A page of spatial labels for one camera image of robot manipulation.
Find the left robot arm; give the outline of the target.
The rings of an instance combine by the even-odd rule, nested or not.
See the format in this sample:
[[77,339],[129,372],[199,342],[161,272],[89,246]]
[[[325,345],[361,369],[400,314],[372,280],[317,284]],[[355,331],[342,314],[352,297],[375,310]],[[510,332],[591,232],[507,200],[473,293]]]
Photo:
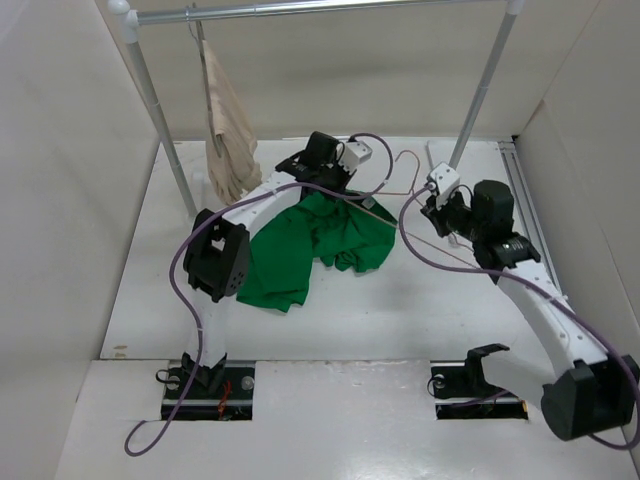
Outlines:
[[306,147],[275,166],[268,179],[247,197],[269,197],[225,213],[209,224],[187,247],[183,269],[192,288],[191,302],[200,318],[181,358],[188,384],[201,396],[212,396],[222,387],[227,358],[225,312],[216,304],[235,295],[248,280],[250,240],[285,209],[299,203],[311,189],[281,185],[303,182],[343,194],[361,162],[372,150],[363,143],[345,143],[313,133]]

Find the pink wire hanger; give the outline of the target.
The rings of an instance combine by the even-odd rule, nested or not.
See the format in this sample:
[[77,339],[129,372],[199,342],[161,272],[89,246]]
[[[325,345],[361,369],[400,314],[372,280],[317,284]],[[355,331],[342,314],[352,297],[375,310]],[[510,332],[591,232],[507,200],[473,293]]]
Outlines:
[[[393,206],[401,207],[416,192],[417,181],[419,180],[422,169],[422,158],[411,149],[403,149],[393,157],[392,163],[393,165],[396,165],[400,158],[406,155],[409,155],[415,161],[415,172],[409,186],[402,192],[382,190],[373,196],[375,200],[391,199]],[[467,268],[476,269],[478,267],[476,262],[471,258],[471,247],[464,242],[460,242],[455,234],[452,234],[448,238],[448,247],[444,246],[443,241],[437,241],[436,243],[434,243],[411,232],[408,232],[407,236],[411,237],[413,240],[431,247],[432,249],[440,252],[443,255],[454,259],[456,262],[459,262]]]

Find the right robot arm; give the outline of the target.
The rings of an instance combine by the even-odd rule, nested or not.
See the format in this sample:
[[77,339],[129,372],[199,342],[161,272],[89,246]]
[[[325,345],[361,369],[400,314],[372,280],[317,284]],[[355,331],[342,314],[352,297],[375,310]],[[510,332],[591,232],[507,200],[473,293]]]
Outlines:
[[639,366],[618,353],[572,310],[532,242],[514,229],[514,198],[499,181],[477,183],[464,196],[457,180],[430,179],[421,209],[441,237],[470,241],[472,273],[488,276],[520,311],[546,352],[545,369],[494,343],[467,353],[462,381],[474,394],[505,390],[538,408],[563,441],[628,425],[639,408]]

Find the green t shirt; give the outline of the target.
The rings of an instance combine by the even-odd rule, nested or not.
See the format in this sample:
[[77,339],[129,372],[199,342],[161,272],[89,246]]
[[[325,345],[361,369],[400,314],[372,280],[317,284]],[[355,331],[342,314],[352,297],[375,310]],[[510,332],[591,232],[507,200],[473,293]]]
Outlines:
[[395,245],[397,220],[374,199],[306,197],[263,227],[250,243],[240,303],[283,313],[302,306],[313,263],[357,274],[376,270]]

